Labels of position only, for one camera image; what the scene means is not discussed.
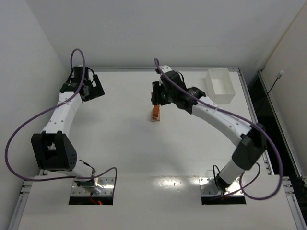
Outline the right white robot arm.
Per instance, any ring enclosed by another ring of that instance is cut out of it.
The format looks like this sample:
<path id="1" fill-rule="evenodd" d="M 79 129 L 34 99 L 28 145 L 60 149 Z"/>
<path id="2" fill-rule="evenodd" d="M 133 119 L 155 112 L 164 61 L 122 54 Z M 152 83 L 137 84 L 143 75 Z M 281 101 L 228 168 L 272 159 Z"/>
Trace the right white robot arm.
<path id="1" fill-rule="evenodd" d="M 206 121 L 236 146 L 229 162 L 216 175 L 216 189 L 225 192 L 240 174 L 252 168 L 266 150 L 265 138 L 248 123 L 209 108 L 180 92 L 174 86 L 165 87 L 154 81 L 152 87 L 153 105 L 162 106 L 173 103 L 177 108 Z"/>

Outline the dark red arch block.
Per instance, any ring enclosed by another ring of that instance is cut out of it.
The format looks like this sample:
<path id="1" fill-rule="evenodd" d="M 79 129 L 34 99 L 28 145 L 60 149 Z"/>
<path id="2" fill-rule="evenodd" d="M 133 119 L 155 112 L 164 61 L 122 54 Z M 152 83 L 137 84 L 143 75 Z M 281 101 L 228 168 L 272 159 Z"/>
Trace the dark red arch block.
<path id="1" fill-rule="evenodd" d="M 160 105 L 155 105 L 152 110 L 152 117 L 157 118 L 160 114 Z"/>

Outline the white perforated box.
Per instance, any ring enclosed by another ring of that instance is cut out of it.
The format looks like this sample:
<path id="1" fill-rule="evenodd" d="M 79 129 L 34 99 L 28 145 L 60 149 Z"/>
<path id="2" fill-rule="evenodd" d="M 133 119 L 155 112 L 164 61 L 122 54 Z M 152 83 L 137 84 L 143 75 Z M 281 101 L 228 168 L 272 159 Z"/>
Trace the white perforated box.
<path id="1" fill-rule="evenodd" d="M 206 94 L 218 105 L 230 104 L 236 94 L 227 68 L 208 69 L 205 86 Z"/>

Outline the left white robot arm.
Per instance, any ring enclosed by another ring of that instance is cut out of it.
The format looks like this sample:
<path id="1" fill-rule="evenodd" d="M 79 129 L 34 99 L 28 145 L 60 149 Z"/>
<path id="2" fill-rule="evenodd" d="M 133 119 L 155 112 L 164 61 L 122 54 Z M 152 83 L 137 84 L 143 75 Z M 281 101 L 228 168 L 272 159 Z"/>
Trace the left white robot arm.
<path id="1" fill-rule="evenodd" d="M 84 102 L 105 94 L 98 76 L 89 67 L 73 67 L 62 85 L 57 108 L 41 133 L 33 134 L 31 144 L 39 169 L 72 176 L 78 187 L 97 193 L 102 180 L 95 178 L 95 169 L 78 159 L 69 140 L 75 114 Z"/>

